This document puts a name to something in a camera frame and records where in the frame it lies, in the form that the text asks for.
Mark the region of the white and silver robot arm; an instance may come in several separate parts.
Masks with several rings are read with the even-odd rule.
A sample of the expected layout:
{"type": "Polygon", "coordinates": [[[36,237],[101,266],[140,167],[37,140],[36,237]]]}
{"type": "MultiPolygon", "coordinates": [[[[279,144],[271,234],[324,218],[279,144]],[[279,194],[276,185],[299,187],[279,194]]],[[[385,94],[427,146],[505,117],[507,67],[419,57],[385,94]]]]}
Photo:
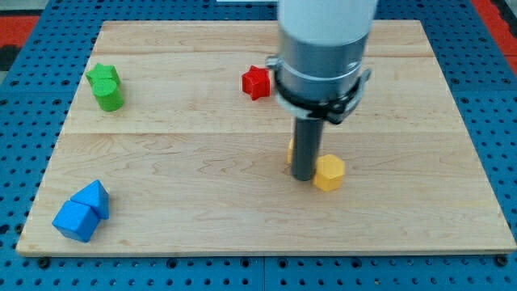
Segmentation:
{"type": "Polygon", "coordinates": [[[275,88],[285,100],[310,105],[353,87],[377,0],[281,0],[275,88]]]}

